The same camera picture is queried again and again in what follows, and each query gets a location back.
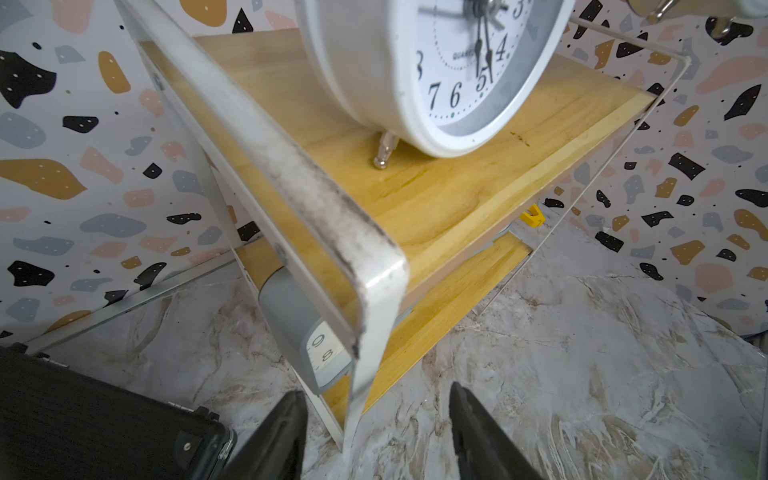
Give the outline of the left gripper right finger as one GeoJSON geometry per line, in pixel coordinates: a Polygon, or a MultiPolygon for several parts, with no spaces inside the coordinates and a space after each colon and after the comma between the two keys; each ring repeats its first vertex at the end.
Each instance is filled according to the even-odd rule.
{"type": "Polygon", "coordinates": [[[543,479],[476,396],[456,381],[449,416],[461,479],[543,479]]]}

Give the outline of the yellow triangular plastic piece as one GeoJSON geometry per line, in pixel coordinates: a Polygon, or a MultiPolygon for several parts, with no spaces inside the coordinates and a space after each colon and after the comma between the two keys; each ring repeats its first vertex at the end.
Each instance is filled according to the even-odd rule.
{"type": "Polygon", "coordinates": [[[521,215],[520,220],[530,228],[536,229],[546,222],[546,217],[537,204],[531,205],[521,215]]]}

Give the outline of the wooden two-tier shelf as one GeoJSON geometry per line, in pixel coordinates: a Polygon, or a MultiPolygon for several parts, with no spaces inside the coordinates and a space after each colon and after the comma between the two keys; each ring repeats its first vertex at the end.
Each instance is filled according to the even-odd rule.
{"type": "Polygon", "coordinates": [[[290,364],[343,452],[364,413],[531,258],[508,224],[655,104],[555,56],[478,150],[431,159],[400,142],[381,169],[380,133],[334,104],[298,31],[194,38],[154,1],[117,7],[217,215],[227,185],[262,230],[232,244],[257,301],[287,268],[349,352],[320,395],[290,364]]]}

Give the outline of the black flat box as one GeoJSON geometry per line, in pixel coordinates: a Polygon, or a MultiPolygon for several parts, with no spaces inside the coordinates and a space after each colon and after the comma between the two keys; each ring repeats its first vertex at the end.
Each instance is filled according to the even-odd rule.
{"type": "Polygon", "coordinates": [[[205,407],[139,395],[26,354],[1,350],[4,479],[214,479],[237,442],[205,407]]]}

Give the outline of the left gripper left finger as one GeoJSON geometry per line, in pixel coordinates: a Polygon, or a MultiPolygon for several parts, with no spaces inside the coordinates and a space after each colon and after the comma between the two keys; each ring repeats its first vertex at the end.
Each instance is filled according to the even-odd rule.
{"type": "Polygon", "coordinates": [[[305,395],[283,395],[219,479],[300,479],[308,426],[305,395]]]}

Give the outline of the white twin-bell alarm clock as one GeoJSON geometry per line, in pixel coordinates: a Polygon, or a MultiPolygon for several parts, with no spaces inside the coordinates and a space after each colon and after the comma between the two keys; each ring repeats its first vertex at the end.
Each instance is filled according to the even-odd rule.
{"type": "Polygon", "coordinates": [[[573,5],[563,0],[299,1],[303,45],[321,84],[381,135],[434,158],[469,154],[522,107],[573,5]]]}

